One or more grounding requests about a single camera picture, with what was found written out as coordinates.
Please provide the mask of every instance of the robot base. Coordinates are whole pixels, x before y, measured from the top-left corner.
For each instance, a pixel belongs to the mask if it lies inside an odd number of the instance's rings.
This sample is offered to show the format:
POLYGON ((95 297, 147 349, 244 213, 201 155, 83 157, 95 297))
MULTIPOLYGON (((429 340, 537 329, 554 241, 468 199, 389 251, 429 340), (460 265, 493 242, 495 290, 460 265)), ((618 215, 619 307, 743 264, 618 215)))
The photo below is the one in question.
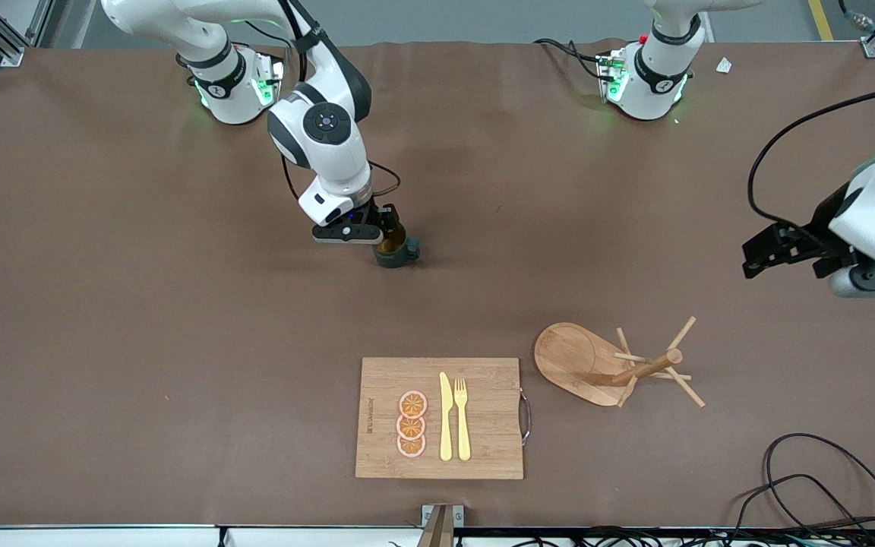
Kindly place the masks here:
POLYGON ((223 124, 242 125, 256 119, 270 108, 279 96, 282 82, 283 63, 265 53, 255 52, 247 46, 235 46, 236 52, 245 59, 247 69, 225 98, 221 87, 207 86, 202 90, 199 84, 194 88, 201 95, 201 105, 223 124))
POLYGON ((641 48, 634 42, 623 49, 611 52, 608 62, 598 63, 600 74, 613 77, 612 82, 600 80, 600 94, 605 103, 617 105, 624 114, 637 120, 656 120, 670 111, 684 91, 687 76, 667 93, 653 93, 650 84, 637 74, 634 59, 641 48))

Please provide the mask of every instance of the white paper scrap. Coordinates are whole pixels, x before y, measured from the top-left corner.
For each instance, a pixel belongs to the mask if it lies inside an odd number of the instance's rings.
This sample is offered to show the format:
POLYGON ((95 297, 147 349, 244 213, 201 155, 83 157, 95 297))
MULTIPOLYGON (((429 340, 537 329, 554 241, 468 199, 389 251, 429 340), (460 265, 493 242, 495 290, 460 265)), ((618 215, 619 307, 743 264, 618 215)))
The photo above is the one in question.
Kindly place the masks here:
POLYGON ((731 62, 728 58, 722 58, 722 62, 718 63, 718 68, 716 69, 718 72, 722 74, 727 74, 731 72, 731 62))

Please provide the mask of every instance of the yellow floor line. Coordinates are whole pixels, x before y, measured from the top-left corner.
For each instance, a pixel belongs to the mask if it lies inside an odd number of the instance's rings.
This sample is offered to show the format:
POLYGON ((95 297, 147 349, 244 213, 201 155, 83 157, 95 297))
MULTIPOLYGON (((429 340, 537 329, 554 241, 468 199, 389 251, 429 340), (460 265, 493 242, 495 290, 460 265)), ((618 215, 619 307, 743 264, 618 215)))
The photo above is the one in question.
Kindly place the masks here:
POLYGON ((809 11, 812 11, 812 18, 816 21, 820 40, 834 40, 832 30, 829 28, 829 20, 826 19, 826 11, 823 10, 822 0, 809 0, 809 11))

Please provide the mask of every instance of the wooden dowel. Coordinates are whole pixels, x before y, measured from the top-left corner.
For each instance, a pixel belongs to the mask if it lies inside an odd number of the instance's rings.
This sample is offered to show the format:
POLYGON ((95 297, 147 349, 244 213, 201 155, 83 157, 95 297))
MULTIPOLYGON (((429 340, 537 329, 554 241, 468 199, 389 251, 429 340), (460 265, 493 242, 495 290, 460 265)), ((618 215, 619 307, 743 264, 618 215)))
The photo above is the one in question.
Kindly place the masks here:
POLYGON ((704 400, 701 399, 701 397, 698 397, 697 394, 695 394, 694 390, 691 389, 690 385, 687 385, 687 382, 684 381, 684 378, 682 378, 681 375, 679 375, 678 372, 674 370, 674 367, 667 367, 664 370, 667 371, 667 374, 670 374, 672 377, 674 377, 674 381, 676 381, 684 389, 684 392, 687 392, 687 395, 690 396, 691 399, 693 399, 694 404, 696 404, 700 408, 704 408, 707 406, 707 403, 705 403, 704 400))
MULTIPOLYGON (((630 346, 628 345, 628 343, 626 343, 626 335, 623 334, 623 329, 619 327, 617 327, 617 338, 619 339, 619 342, 621 342, 621 349, 623 351, 626 351, 626 353, 629 353, 630 346)), ((637 385, 637 377, 630 378, 630 381, 628 381, 626 384, 625 391, 623 391, 623 393, 621 394, 621 398, 619 398, 619 401, 617 401, 617 406, 619 408, 623 408, 623 403, 625 403, 626 398, 628 398, 630 394, 633 393, 633 388, 635 387, 635 385, 637 385)))
POLYGON ((691 316, 691 319, 687 319, 687 323, 684 323, 684 328, 681 329, 681 332, 678 332, 677 336, 674 336, 674 342, 671 342, 670 346, 667 346, 668 349, 674 349, 677 346, 681 345, 681 340, 687 336, 687 332, 690 331, 691 327, 694 326, 694 322, 697 320, 694 316, 691 316))
POLYGON ((646 357, 641 356, 632 356, 629 353, 614 353, 614 357, 618 359, 623 359, 624 361, 633 361, 634 363, 650 363, 650 360, 646 357))
MULTIPOLYGON (((674 377, 666 372, 655 372, 647 378, 660 378, 660 380, 674 380, 674 377)), ((678 378, 680 378, 681 380, 691 381, 690 374, 678 374, 678 378)))
POLYGON ((645 378, 655 372, 662 371, 671 365, 676 365, 684 360, 684 354, 677 347, 672 347, 665 353, 656 356, 652 362, 639 367, 622 371, 611 380, 611 385, 628 385, 630 378, 645 378))

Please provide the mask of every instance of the cutting board handle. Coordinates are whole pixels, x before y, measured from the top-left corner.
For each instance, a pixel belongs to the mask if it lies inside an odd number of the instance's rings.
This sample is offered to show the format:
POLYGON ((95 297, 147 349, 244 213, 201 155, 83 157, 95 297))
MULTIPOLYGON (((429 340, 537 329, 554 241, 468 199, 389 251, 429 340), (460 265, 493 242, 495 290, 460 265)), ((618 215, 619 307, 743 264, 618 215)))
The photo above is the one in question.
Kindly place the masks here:
MULTIPOLYGON (((518 400, 525 408, 525 433, 522 433, 522 447, 525 447, 525 443, 529 442, 529 435, 532 434, 532 403, 529 402, 529 398, 525 396, 525 391, 521 387, 518 388, 518 400)), ((522 413, 518 413, 518 418, 521 422, 522 413)))

